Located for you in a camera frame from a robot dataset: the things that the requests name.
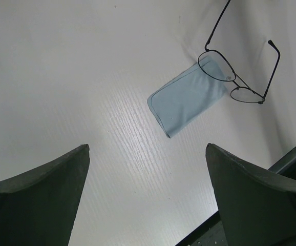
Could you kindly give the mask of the thin wire frame glasses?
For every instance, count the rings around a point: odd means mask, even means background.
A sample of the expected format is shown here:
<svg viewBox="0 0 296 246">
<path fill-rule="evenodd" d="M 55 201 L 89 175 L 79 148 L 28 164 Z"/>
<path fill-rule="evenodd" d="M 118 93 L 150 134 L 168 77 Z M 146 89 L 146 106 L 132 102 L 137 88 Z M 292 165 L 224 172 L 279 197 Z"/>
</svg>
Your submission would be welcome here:
<svg viewBox="0 0 296 246">
<path fill-rule="evenodd" d="M 272 74 L 270 76 L 269 82 L 265 89 L 264 94 L 260 94 L 253 90 L 234 70 L 230 62 L 226 57 L 218 50 L 209 49 L 212 38 L 215 31 L 221 21 L 226 9 L 228 8 L 230 1 L 227 1 L 222 12 L 220 13 L 209 38 L 204 45 L 204 52 L 201 53 L 197 58 L 197 64 L 201 71 L 211 77 L 216 81 L 223 83 L 233 83 L 235 85 L 234 89 L 230 92 L 230 97 L 238 102 L 246 104 L 260 104 L 262 105 L 266 101 L 266 96 L 268 94 L 271 82 L 278 68 L 280 62 L 281 53 L 277 46 L 272 40 L 268 40 L 267 43 L 273 48 L 277 53 L 277 61 L 273 68 Z"/>
</svg>

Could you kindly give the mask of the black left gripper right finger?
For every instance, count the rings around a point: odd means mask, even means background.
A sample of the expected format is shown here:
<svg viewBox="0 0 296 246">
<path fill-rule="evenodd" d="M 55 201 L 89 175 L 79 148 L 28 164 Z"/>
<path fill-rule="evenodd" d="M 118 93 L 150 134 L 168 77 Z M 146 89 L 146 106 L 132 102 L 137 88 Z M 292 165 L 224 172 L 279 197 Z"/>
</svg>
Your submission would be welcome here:
<svg viewBox="0 0 296 246">
<path fill-rule="evenodd" d="M 228 245 L 296 245 L 296 179 L 212 143 L 205 155 Z"/>
</svg>

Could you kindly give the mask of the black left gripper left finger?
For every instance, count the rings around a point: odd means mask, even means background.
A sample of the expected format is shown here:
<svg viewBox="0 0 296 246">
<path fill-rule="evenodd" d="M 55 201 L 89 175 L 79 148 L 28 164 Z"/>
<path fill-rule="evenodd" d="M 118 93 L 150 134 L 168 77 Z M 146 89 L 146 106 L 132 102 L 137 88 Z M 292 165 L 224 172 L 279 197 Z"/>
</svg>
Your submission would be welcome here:
<svg viewBox="0 0 296 246">
<path fill-rule="evenodd" d="M 68 245 L 90 165 L 81 145 L 0 181 L 0 245 Z"/>
</svg>

